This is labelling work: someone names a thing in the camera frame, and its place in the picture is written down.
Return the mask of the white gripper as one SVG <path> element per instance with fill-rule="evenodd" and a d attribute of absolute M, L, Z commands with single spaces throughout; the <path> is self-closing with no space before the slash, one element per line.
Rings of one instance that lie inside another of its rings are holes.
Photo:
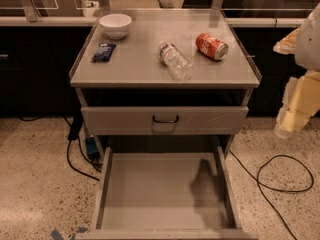
<path fill-rule="evenodd" d="M 278 41 L 273 51 L 288 55 L 295 53 L 295 61 L 307 70 L 300 78 L 291 77 L 282 98 L 275 134 L 290 138 L 300 132 L 320 110 L 320 4 L 302 23 Z"/>

